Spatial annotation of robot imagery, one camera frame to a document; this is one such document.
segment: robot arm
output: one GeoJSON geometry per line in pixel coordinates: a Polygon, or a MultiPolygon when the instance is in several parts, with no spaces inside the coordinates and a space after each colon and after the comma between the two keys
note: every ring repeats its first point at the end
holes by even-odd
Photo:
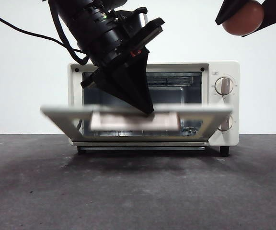
{"type": "Polygon", "coordinates": [[[98,69],[85,75],[83,88],[94,87],[123,100],[146,114],[153,112],[146,77],[149,51],[145,45],[162,32],[157,18],[144,26],[142,7],[133,12],[114,11],[127,0],[48,0],[53,21],[62,42],[80,64],[88,58],[98,69]],[[80,59],[62,31],[59,17],[87,55],[80,59]]]}

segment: oven feet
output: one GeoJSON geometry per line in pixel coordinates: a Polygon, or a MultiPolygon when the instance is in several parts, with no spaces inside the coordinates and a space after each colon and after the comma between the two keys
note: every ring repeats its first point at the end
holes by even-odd
{"type": "Polygon", "coordinates": [[[230,151],[230,147],[229,146],[220,146],[220,156],[221,157],[228,157],[230,151]]]}
{"type": "Polygon", "coordinates": [[[77,155],[82,155],[86,152],[86,150],[82,150],[80,146],[77,146],[77,155]]]}

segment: gray table surface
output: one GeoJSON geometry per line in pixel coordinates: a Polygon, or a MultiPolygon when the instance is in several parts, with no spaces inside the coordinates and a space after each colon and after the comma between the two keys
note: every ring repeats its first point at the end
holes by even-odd
{"type": "Polygon", "coordinates": [[[64,135],[0,135],[0,230],[276,230],[276,135],[230,153],[78,156],[64,135]]]}

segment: open oven door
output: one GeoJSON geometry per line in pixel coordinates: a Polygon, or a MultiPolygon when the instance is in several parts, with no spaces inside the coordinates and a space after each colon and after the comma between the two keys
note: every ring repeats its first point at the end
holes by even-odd
{"type": "Polygon", "coordinates": [[[41,111],[76,146],[97,146],[105,143],[109,146],[172,146],[174,143],[207,143],[221,123],[230,116],[232,107],[224,104],[154,104],[155,117],[163,114],[177,114],[180,130],[167,128],[167,130],[154,130],[153,132],[150,129],[139,131],[124,130],[124,128],[117,127],[106,132],[92,129],[92,118],[96,116],[99,120],[101,114],[141,116],[143,119],[144,115],[132,107],[110,107],[98,104],[81,107],[43,106],[41,111]]]}

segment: red component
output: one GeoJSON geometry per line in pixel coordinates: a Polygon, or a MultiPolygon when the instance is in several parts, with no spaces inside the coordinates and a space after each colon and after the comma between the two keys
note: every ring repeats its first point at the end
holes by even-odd
{"type": "Polygon", "coordinates": [[[136,51],[131,51],[131,52],[130,52],[130,54],[131,54],[131,56],[132,56],[133,58],[136,57],[137,55],[141,54],[141,53],[142,53],[141,49],[140,49],[140,50],[136,50],[136,51]]]}

